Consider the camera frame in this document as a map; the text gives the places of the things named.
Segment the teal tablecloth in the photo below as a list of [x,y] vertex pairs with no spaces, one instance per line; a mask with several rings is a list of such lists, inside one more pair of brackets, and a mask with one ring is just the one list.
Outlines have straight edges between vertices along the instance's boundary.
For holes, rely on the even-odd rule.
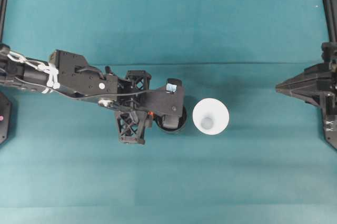
[[[4,42],[46,59],[60,48],[152,88],[186,87],[180,135],[117,140],[113,113],[57,94],[2,89],[14,103],[0,148],[0,223],[336,223],[337,153],[319,111],[274,85],[320,61],[321,0],[8,0]],[[227,130],[197,131],[214,97]]]

